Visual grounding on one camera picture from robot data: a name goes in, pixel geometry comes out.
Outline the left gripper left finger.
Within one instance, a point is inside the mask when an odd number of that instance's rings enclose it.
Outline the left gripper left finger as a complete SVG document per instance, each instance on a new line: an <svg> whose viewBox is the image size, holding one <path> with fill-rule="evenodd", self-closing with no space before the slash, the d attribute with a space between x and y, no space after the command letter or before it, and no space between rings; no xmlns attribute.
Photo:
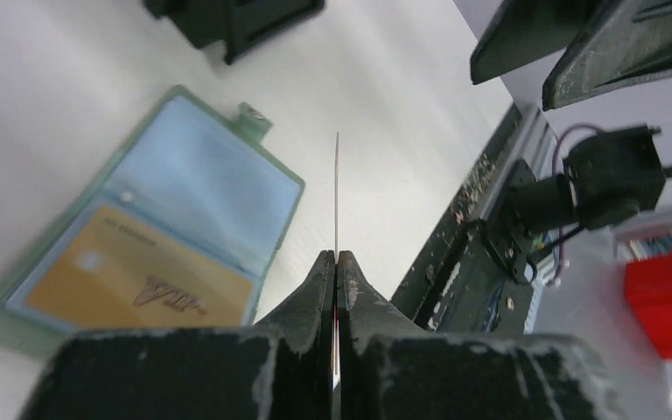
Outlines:
<svg viewBox="0 0 672 420"><path fill-rule="evenodd" d="M80 332L48 361L23 419L328 419L332 251L258 323Z"/></svg>

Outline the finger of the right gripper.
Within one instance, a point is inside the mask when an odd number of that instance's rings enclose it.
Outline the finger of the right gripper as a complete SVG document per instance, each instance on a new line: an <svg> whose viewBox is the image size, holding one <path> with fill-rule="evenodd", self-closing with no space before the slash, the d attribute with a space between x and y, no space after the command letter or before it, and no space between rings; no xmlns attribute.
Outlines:
<svg viewBox="0 0 672 420"><path fill-rule="evenodd" d="M500 4L470 58L477 85L566 48L598 8L588 0L508 0Z"/></svg>
<svg viewBox="0 0 672 420"><path fill-rule="evenodd" d="M672 1L605 1L544 81L542 108L669 78Z"/></svg>

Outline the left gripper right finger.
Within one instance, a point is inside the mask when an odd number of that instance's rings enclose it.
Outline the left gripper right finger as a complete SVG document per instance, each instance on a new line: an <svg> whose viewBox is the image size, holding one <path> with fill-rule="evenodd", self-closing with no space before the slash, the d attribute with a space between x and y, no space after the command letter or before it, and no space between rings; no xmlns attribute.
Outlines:
<svg viewBox="0 0 672 420"><path fill-rule="evenodd" d="M599 355L556 334L432 333L398 311L339 253L344 419L622 419Z"/></svg>

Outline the green card holder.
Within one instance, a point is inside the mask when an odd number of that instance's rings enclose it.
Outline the green card holder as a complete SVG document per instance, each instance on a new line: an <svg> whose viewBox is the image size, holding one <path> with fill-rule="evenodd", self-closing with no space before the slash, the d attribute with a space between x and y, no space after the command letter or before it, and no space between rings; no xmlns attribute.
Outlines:
<svg viewBox="0 0 672 420"><path fill-rule="evenodd" d="M0 346L43 360L82 330L251 324L305 191L271 126L171 87L0 282Z"/></svg>

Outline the gold credit card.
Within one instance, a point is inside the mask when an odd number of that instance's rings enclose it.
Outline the gold credit card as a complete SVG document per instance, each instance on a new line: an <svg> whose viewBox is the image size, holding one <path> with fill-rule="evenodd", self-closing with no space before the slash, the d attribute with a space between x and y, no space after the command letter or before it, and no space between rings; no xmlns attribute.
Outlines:
<svg viewBox="0 0 672 420"><path fill-rule="evenodd" d="M336 133L336 143L334 151L334 258L335 262L339 261L340 247L339 247L339 159L340 159L340 133ZM333 380L336 386L340 383L340 327L338 310L334 311L334 335L333 335Z"/></svg>
<svg viewBox="0 0 672 420"><path fill-rule="evenodd" d="M80 328L239 326L253 284L114 206L37 276L24 308Z"/></svg>

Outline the black card box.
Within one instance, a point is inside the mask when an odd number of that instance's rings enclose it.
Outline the black card box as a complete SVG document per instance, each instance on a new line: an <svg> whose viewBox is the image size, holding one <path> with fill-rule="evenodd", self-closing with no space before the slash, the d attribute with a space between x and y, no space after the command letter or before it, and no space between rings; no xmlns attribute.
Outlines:
<svg viewBox="0 0 672 420"><path fill-rule="evenodd" d="M320 13L324 0L144 0L156 19L168 18L189 43L204 49L222 41L232 64L248 50Z"/></svg>

